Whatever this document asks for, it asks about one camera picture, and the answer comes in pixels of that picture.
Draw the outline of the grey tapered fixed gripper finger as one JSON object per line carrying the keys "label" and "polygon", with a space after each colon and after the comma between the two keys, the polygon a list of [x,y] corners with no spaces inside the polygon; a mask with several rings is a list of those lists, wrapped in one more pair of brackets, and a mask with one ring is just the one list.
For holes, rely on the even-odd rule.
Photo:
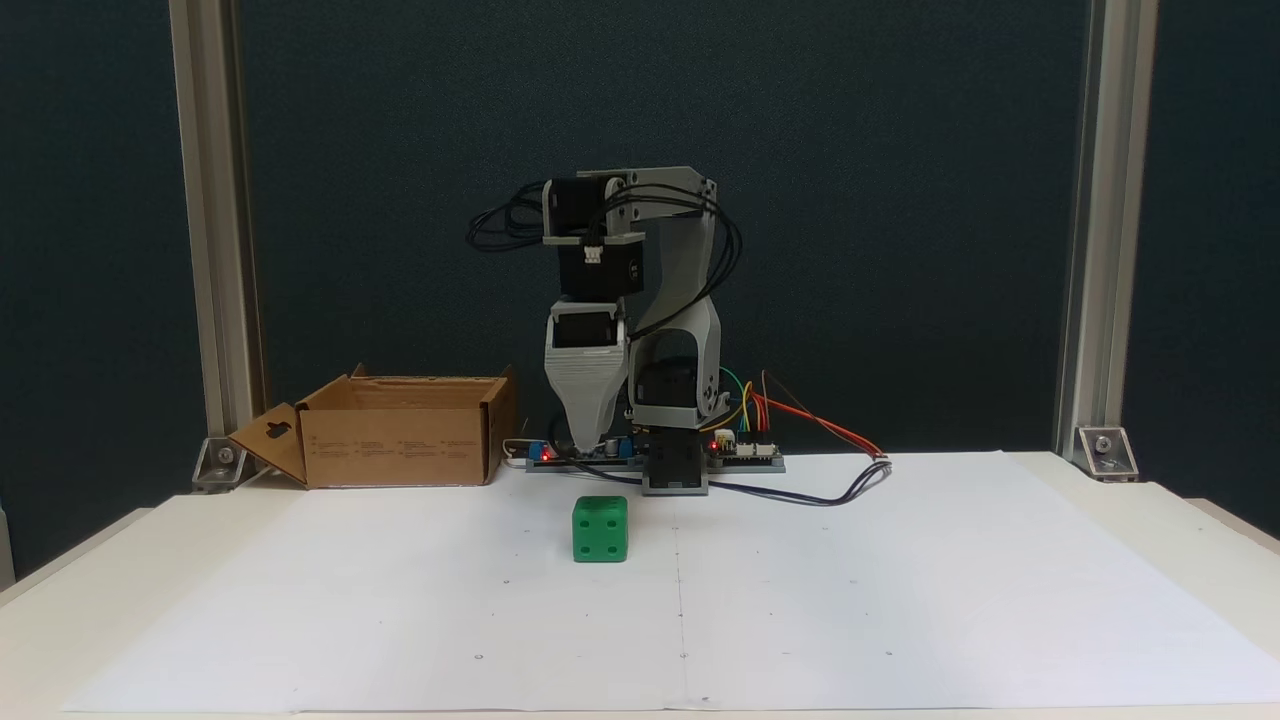
{"label": "grey tapered fixed gripper finger", "polygon": [[585,454],[613,421],[616,396],[627,375],[625,351],[549,351],[547,378],[570,424],[573,446]]}

